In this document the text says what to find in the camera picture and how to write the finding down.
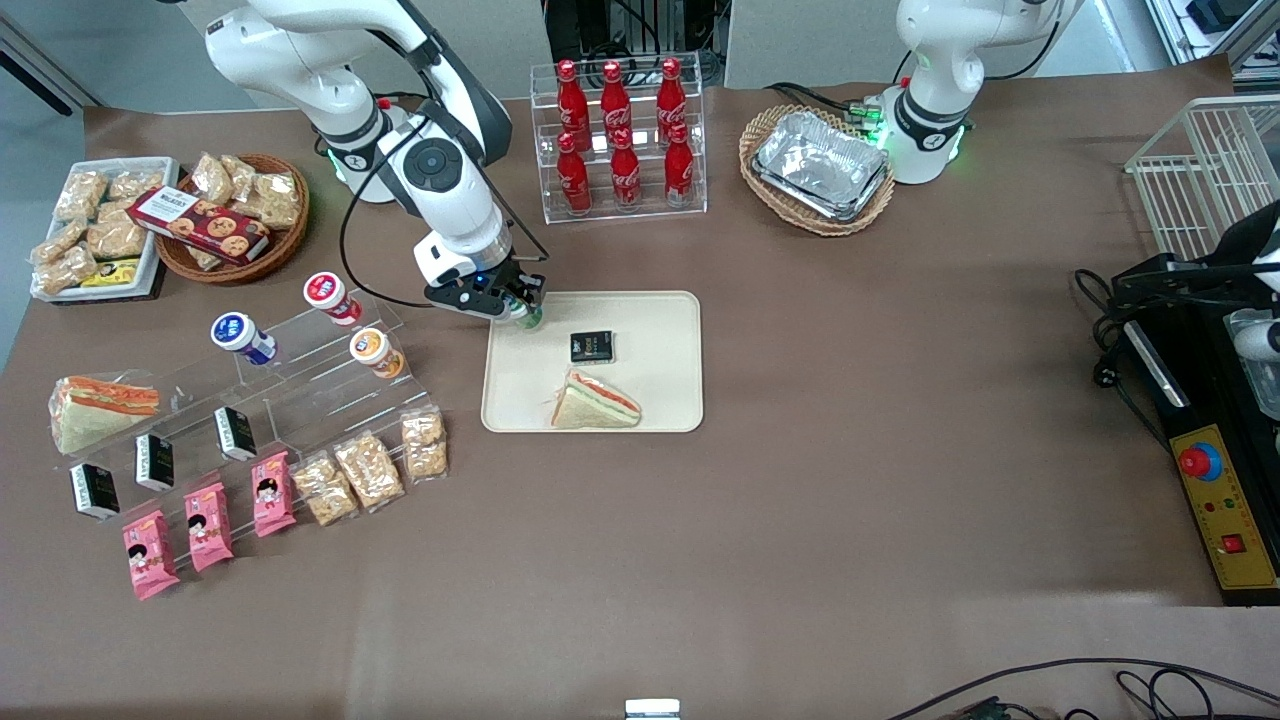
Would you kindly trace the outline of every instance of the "wicker basket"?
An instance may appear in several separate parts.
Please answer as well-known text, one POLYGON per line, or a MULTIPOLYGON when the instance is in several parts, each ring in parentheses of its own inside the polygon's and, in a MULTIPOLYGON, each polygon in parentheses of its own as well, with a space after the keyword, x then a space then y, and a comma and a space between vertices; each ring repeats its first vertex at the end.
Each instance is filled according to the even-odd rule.
POLYGON ((850 135, 855 132, 852 126, 841 120, 836 115, 827 113, 826 110, 817 110, 803 105, 778 105, 777 108, 771 108, 748 123, 746 129, 742 131, 742 137, 737 141, 739 169, 742 172, 742 179, 746 181, 751 192, 759 196, 759 199, 763 200, 771 210, 797 228, 804 228, 812 233, 824 237, 854 234, 855 232, 872 224, 872 220, 874 220, 876 217, 884 210, 890 199, 893 197, 892 170, 890 170, 884 182, 881 183, 876 195, 867 202, 867 206, 863 208, 863 211, 859 213, 858 217, 850 223, 837 223, 829 218, 824 218, 813 208, 809 208, 772 184, 762 181, 760 177, 751 170, 751 156, 755 155, 755 151, 759 150, 760 145, 763 145, 769 137, 769 133, 773 132, 778 120, 788 113, 797 113, 801 110, 809 110, 838 131, 847 132, 850 135))
MULTIPOLYGON (((239 159, 260 173, 291 173, 293 176, 293 184, 298 191, 298 200, 301 201, 298 222, 289 229, 271 231, 271 243, 268 246, 266 252, 248 265, 237 266, 224 263, 209 272, 200 269, 196 259, 191 256, 191 252, 187 252, 186 245, 172 237, 156 234, 156 250, 160 252, 160 259, 164 260, 164 264, 172 272, 187 279, 210 284, 250 283, 279 270, 298 250, 298 246, 302 245, 302 238, 307 234, 307 211, 311 208, 306 178, 302 177, 302 173, 297 168, 273 155, 247 154, 241 155, 239 159)), ((178 183, 178 190, 183 192, 193 193, 195 188, 196 186, 191 181, 189 174, 178 183)))

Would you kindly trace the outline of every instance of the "control panel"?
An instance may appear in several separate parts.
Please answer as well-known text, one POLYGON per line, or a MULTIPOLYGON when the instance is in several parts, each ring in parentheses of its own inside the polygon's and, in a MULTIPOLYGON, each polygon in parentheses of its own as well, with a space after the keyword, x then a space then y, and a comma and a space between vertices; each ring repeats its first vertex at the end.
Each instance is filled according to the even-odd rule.
POLYGON ((1217 425, 1175 437, 1169 445, 1217 573, 1217 584, 1222 589, 1275 588, 1275 568, 1240 492, 1217 425))

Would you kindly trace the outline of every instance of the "wire basket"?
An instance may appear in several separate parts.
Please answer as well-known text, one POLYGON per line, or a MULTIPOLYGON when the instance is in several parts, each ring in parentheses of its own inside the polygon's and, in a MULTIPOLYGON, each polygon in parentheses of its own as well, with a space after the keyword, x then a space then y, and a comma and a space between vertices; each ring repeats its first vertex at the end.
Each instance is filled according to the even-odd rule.
MULTIPOLYGON (((293 176, 293 187, 298 192, 298 222, 285 231, 271 231, 270 245, 261 258, 248 265, 237 266, 223 264, 212 270, 201 270, 196 259, 187 252, 187 246, 172 237, 156 236, 156 250, 160 259, 170 270, 179 275, 209 284, 243 284, 265 278, 279 270, 297 252, 302 245, 302 238, 307 234, 307 213, 311 209, 310 191, 307 181, 297 168, 274 155, 246 154, 239 156, 247 165, 259 173, 289 173, 293 176)), ((196 186, 191 176, 182 178, 178 190, 195 192, 196 186)))
POLYGON ((888 177, 884 178, 884 182, 882 182, 879 188, 876 191, 876 195, 873 195, 867 202, 867 206, 863 208, 863 211, 849 223, 837 223, 831 218, 823 217, 813 208, 809 208, 808 205, 764 182, 758 174, 755 174, 755 170, 751 169, 751 156, 755 155, 755 151, 760 149, 760 145, 764 145, 764 141, 768 140, 771 133, 773 133, 773 128, 777 127, 778 120, 782 119, 783 115, 799 111, 813 113, 822 118, 823 122, 841 132, 858 135, 852 126, 826 110, 817 110, 803 105, 778 105, 777 108, 769 108, 756 115, 755 119, 746 123, 746 129, 742 131, 742 137, 737 141, 739 170, 742 173, 742 179, 746 181, 751 192, 763 200, 771 210, 797 228, 806 229, 823 237, 844 237, 854 234, 855 232, 872 224, 872 220, 874 220, 884 210, 890 199, 893 197, 892 169, 890 170, 888 177))
POLYGON ((1280 95, 1201 97, 1179 110, 1124 167, 1156 247, 1208 255, 1226 228, 1280 197, 1267 146, 1280 146, 1280 95))

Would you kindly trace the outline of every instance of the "white tray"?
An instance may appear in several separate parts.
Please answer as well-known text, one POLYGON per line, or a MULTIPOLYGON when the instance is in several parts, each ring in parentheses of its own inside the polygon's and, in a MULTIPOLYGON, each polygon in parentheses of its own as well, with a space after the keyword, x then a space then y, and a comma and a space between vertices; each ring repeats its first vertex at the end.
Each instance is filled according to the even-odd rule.
POLYGON ((703 421, 703 328, 684 291, 549 292, 543 323, 489 329, 480 420, 495 433, 687 433, 703 421), (616 360, 580 369, 640 404, 634 428, 563 430, 550 424, 570 368, 570 333, 613 331, 616 360))
MULTIPOLYGON (((160 170, 164 173, 164 184, 177 184, 178 182, 178 161, 173 158, 152 156, 152 158, 114 158, 110 160, 86 160, 83 163, 76 163, 72 165, 70 173, 83 173, 88 170, 97 170, 100 173, 106 173, 110 177, 119 176, 124 172, 154 172, 160 170)), ((67 223, 54 218, 49 223, 49 232, 45 238, 50 238, 55 232, 63 229, 67 223)), ((151 287, 155 284, 156 272, 160 266, 160 255, 156 251, 156 237, 155 233, 147 231, 147 237, 142 243, 142 255, 138 258, 138 272, 133 275, 132 283, 114 284, 108 287, 69 287, 58 295, 46 295, 36 288, 36 275, 31 275, 31 296, 36 300, 42 300, 45 302, 54 304, 73 304, 73 302, 102 302, 108 300, 128 300, 132 297, 146 297, 151 295, 151 287)))

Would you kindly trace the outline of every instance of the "coca-cola bottle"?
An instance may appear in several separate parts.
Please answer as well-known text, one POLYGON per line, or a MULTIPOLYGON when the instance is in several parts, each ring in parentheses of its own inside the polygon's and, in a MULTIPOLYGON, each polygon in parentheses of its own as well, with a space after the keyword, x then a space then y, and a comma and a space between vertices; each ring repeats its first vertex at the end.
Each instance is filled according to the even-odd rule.
POLYGON ((631 149, 631 128, 613 128, 609 140, 613 141, 613 158, 609 159, 613 201, 620 213, 635 213, 640 206, 640 159, 631 149))
POLYGON ((572 133, 562 132, 557 142, 559 143, 561 156, 556 161, 556 169, 561 174, 561 190, 564 191, 568 214, 581 218, 591 211, 591 188, 586 182, 586 163, 577 154, 572 133))
POLYGON ((631 99, 622 88, 622 65, 617 60, 604 61, 604 92, 600 94, 600 114, 604 115, 604 137, 613 142, 613 131, 627 129, 631 137, 631 99))
POLYGON ((561 124, 564 132, 573 136, 573 147, 579 152, 591 149, 591 122, 586 114, 586 95, 577 85, 577 69, 573 60, 561 60, 556 65, 556 77, 559 78, 561 124))
POLYGON ((667 128, 667 205, 685 208, 694 197, 694 152, 689 149, 689 127, 677 123, 667 128))
POLYGON ((667 146, 671 126, 685 122, 685 88, 680 85, 680 60, 662 61, 662 86, 658 88, 658 145, 667 146))

